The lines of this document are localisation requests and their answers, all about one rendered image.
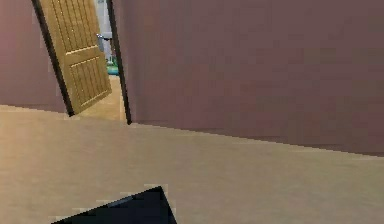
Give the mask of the black flat-topped furniture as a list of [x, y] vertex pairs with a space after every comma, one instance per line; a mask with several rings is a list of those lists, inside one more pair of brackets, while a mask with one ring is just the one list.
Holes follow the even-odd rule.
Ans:
[[177, 224], [161, 186], [60, 219], [51, 224]]

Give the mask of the wooden panelled room door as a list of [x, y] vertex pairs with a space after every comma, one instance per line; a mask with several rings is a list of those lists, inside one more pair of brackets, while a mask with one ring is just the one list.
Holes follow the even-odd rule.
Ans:
[[94, 0], [39, 0], [67, 90], [79, 114], [111, 92]]

